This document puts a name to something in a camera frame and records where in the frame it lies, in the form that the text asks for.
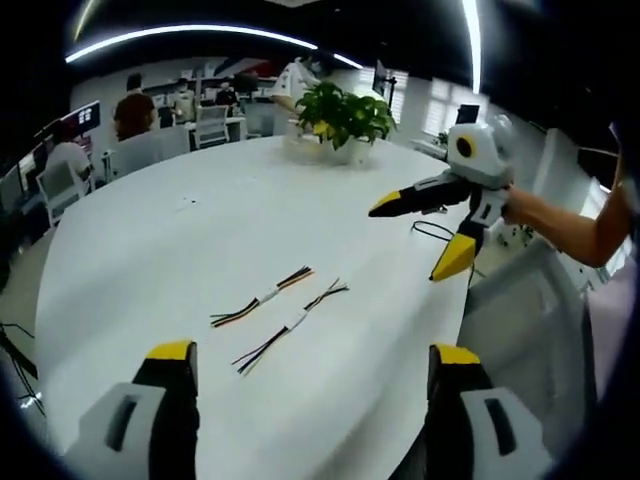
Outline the person's right hand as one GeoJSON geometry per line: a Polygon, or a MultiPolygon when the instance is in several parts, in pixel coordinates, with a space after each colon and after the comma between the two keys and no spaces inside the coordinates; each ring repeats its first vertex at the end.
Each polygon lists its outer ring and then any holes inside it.
{"type": "Polygon", "coordinates": [[[506,189],[507,199],[503,208],[503,218],[507,224],[527,225],[535,206],[536,198],[514,185],[506,189]]]}

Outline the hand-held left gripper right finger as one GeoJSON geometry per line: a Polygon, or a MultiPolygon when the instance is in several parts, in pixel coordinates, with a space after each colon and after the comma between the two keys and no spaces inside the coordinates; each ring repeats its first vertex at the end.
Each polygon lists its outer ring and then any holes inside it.
{"type": "Polygon", "coordinates": [[[551,467],[541,423],[470,350],[429,347],[427,401],[428,479],[541,479],[551,467]]]}

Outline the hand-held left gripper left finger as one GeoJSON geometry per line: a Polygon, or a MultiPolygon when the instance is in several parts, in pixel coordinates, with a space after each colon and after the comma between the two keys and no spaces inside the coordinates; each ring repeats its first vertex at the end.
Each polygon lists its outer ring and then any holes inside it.
{"type": "Polygon", "coordinates": [[[64,460],[76,473],[194,473],[197,398],[197,343],[160,344],[80,418],[64,460]]]}

